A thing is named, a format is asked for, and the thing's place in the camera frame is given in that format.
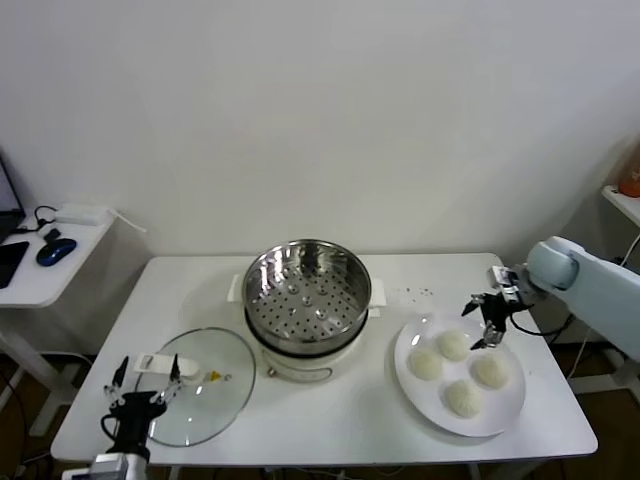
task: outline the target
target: table leg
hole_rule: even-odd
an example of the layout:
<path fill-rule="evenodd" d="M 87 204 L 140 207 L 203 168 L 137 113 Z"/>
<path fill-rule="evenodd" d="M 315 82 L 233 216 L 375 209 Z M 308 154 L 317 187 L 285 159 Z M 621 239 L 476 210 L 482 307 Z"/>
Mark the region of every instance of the table leg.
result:
<path fill-rule="evenodd" d="M 0 348 L 33 378 L 47 387 L 51 394 L 31 426 L 32 436 L 43 436 L 61 405 L 71 405 L 77 390 L 71 380 L 78 371 L 77 365 L 67 365 L 59 373 L 10 325 L 4 324 L 0 332 Z"/>
<path fill-rule="evenodd" d="M 624 360 L 615 350 L 605 350 L 605 355 L 616 371 L 606 375 L 577 377 L 569 380 L 571 390 L 576 395 L 581 393 L 609 392 L 628 389 L 640 403 L 640 364 L 633 360 Z"/>
<path fill-rule="evenodd" d="M 9 385 L 11 385 L 14 390 L 18 386 L 18 383 L 20 383 L 20 380 L 22 380 L 23 375 L 24 375 L 24 368 L 18 367 L 18 369 L 16 370 L 16 373 L 14 373 L 11 379 L 9 380 Z M 2 411 L 4 406 L 7 404 L 9 399 L 11 398 L 11 395 L 13 395 L 13 392 L 8 386 L 6 386 L 2 391 L 2 394 L 0 394 L 0 412 Z"/>
<path fill-rule="evenodd" d="M 478 468 L 477 463 L 469 463 L 467 465 L 469 469 L 469 478 L 471 480 L 482 480 L 482 476 L 480 475 L 480 468 Z"/>
<path fill-rule="evenodd" d="M 78 364 L 67 365 L 62 370 L 62 376 L 71 382 L 79 370 L 80 365 Z M 38 413 L 38 416 L 31 424 L 29 435 L 32 437 L 44 437 L 56 416 L 56 412 L 63 405 L 71 405 L 71 402 L 60 400 L 56 395 L 51 393 L 40 409 L 40 413 Z"/>
<path fill-rule="evenodd" d="M 171 467 L 169 470 L 169 480 L 178 480 L 180 478 L 180 467 Z"/>
<path fill-rule="evenodd" d="M 491 472 L 486 480 L 521 480 L 543 463 L 544 460 L 505 463 Z"/>
<path fill-rule="evenodd" d="M 42 355 L 10 327 L 2 325 L 0 348 L 15 362 L 47 387 L 61 401 L 71 404 L 77 390 Z"/>

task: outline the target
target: robotic arm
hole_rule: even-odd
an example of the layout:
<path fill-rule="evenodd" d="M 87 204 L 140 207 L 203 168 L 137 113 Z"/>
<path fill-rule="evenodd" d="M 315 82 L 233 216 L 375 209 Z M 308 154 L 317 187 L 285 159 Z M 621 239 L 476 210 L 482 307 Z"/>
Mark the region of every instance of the robotic arm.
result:
<path fill-rule="evenodd" d="M 149 463 L 147 433 L 151 422 L 167 410 L 183 386 L 178 367 L 178 355 L 173 357 L 169 384 L 162 391 L 121 393 L 129 357 L 115 371 L 111 385 L 104 392 L 109 399 L 109 414 L 100 421 L 102 430 L 113 445 L 107 453 L 98 455 L 88 469 L 67 470 L 62 480 L 147 480 Z M 109 432 L 104 421 L 117 421 L 115 434 Z"/>
<path fill-rule="evenodd" d="M 640 361 L 640 276 L 560 237 L 538 243 L 525 265 L 493 267 L 490 273 L 499 293 L 472 295 L 462 312 L 464 316 L 480 307 L 485 320 L 483 338 L 472 349 L 495 347 L 509 317 L 554 295 L 576 317 Z"/>

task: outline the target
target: laptop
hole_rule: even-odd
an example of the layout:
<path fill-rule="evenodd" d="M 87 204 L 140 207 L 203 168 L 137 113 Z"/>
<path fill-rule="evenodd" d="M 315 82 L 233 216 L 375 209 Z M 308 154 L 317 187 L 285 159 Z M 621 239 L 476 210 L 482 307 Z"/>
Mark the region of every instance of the laptop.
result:
<path fill-rule="evenodd" d="M 0 153 L 0 243 L 11 235 L 11 232 L 20 225 L 24 217 L 24 209 L 9 179 L 4 159 Z"/>

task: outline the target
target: floor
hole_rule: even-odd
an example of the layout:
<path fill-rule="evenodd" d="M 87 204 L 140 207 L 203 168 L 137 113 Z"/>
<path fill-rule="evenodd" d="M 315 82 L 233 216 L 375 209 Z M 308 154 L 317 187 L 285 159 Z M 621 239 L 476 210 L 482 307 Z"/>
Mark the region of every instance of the floor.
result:
<path fill-rule="evenodd" d="M 554 355 L 564 371 L 569 370 L 575 351 L 560 351 Z M 581 363 L 576 376 L 608 373 L 611 367 L 604 355 L 599 352 L 585 352 L 585 361 Z M 62 368 L 63 363 L 54 363 Z M 0 372 L 10 377 L 15 371 L 15 364 L 6 357 L 0 357 Z M 86 369 L 77 378 L 82 382 Z M 47 397 L 47 391 L 34 379 L 26 375 L 18 386 L 18 394 L 22 399 L 27 422 L 32 422 L 40 406 Z M 554 460 L 547 462 L 529 476 L 529 480 L 596 480 L 638 478 L 640 471 L 640 407 L 631 395 L 625 391 L 582 395 L 579 398 L 593 429 L 598 436 L 600 447 L 589 457 Z M 64 411 L 58 413 L 55 424 L 49 434 L 43 438 L 28 437 L 24 447 L 24 458 L 47 452 L 55 432 L 64 418 Z M 14 474 L 22 449 L 22 417 L 15 399 L 9 400 L 0 412 L 0 479 L 1 475 L 9 478 Z M 496 468 L 497 464 L 481 465 L 483 474 Z M 79 465 L 64 464 L 43 458 L 32 462 L 22 478 L 26 480 L 60 478 L 63 470 L 78 468 Z M 352 478 L 363 480 L 394 478 L 397 480 L 442 479 L 468 480 L 469 474 L 464 465 L 440 465 L 425 467 L 407 467 L 395 473 L 397 469 L 389 467 L 376 470 L 373 468 L 348 468 L 346 474 Z M 338 469 L 331 469 L 334 475 Z M 166 468 L 152 468 L 152 478 L 165 480 L 169 471 Z M 259 469 L 195 469 L 182 471 L 182 480 L 325 480 L 332 478 L 325 473 L 301 472 L 286 469 L 265 476 Z"/>

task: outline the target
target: white side table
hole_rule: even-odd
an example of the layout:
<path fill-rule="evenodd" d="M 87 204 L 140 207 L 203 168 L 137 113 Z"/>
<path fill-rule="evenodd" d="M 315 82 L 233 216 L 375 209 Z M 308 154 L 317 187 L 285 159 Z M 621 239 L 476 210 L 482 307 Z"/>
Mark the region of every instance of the white side table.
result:
<path fill-rule="evenodd" d="M 630 198 L 618 193 L 614 186 L 604 187 L 602 195 L 609 200 L 618 210 L 624 213 L 629 220 L 640 227 L 640 198 Z M 612 390 L 629 390 L 640 403 L 640 364 L 633 360 L 624 360 L 616 350 L 605 350 L 604 354 L 616 371 L 606 375 L 590 375 L 587 377 L 572 378 L 569 385 L 573 392 L 581 393 L 609 392 Z"/>
<path fill-rule="evenodd" d="M 36 263 L 36 253 L 45 244 L 38 235 L 30 233 L 9 237 L 5 243 L 28 241 L 29 248 L 9 286 L 0 290 L 0 309 L 43 308 L 55 302 L 112 224 L 113 218 L 98 226 L 58 225 L 62 236 L 76 240 L 78 246 L 51 267 L 42 267 Z M 0 320 L 0 348 L 20 366 L 11 378 L 12 386 L 15 387 L 24 371 L 27 371 L 51 392 L 29 432 L 31 436 L 42 436 L 49 428 L 58 408 L 61 405 L 71 405 L 73 402 L 77 390 L 71 385 L 71 380 L 79 367 L 68 365 L 62 373 L 58 373 L 16 331 L 13 322 L 10 321 Z M 0 408 L 9 395 L 9 389 L 6 388 L 0 395 Z"/>

